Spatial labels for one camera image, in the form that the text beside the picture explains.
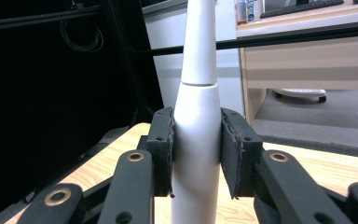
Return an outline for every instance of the computer monitor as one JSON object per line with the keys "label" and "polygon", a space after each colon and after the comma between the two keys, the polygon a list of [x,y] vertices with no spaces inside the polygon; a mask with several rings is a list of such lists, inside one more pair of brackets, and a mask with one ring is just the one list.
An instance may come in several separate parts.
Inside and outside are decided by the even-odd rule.
{"label": "computer monitor", "polygon": [[265,11],[273,11],[284,7],[307,4],[308,2],[312,2],[312,0],[264,0],[264,9]]}

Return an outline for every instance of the keyboard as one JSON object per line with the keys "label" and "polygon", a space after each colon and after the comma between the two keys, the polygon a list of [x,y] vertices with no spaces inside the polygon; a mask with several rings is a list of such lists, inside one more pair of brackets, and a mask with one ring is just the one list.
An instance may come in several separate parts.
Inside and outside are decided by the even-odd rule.
{"label": "keyboard", "polygon": [[301,11],[313,10],[313,9],[321,8],[321,7],[332,7],[332,6],[341,5],[343,3],[344,3],[343,0],[324,0],[324,1],[311,2],[311,3],[304,4],[304,5],[284,7],[279,10],[263,12],[260,15],[260,18],[264,19],[264,18],[268,18],[268,17],[281,16],[281,15],[286,15],[286,14],[291,14],[291,13],[296,13],[296,12],[301,12]]}

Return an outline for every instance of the wire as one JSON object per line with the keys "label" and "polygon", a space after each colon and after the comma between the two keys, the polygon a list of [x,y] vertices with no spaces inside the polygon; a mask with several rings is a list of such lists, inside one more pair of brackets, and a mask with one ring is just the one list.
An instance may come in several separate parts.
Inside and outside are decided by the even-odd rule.
{"label": "wire", "polygon": [[61,21],[60,22],[60,31],[61,36],[65,43],[73,50],[80,51],[80,52],[87,52],[92,53],[100,50],[103,47],[103,33],[101,30],[93,23],[90,23],[95,28],[95,37],[92,43],[86,46],[78,46],[75,44],[68,36],[66,27],[68,25],[68,21]]}

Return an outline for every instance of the white desk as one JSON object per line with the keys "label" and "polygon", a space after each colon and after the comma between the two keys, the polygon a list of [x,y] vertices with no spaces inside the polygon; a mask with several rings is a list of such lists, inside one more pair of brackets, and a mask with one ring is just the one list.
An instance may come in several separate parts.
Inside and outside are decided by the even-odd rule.
{"label": "white desk", "polygon": [[[237,38],[358,22],[358,5],[266,18],[238,27]],[[266,89],[358,90],[358,37],[241,49],[245,112],[255,119]]]}

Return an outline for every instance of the white wall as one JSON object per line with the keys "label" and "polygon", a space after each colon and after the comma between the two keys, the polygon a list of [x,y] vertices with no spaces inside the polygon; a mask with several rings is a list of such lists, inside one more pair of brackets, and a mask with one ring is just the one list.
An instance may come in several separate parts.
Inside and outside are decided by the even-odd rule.
{"label": "white wall", "polygon": [[[216,39],[237,38],[234,1],[215,2]],[[145,22],[152,49],[184,45],[185,8],[146,17]],[[182,72],[183,54],[156,56],[154,60],[164,106],[174,107]],[[237,49],[217,51],[217,76],[221,106],[244,115],[240,58]]]}

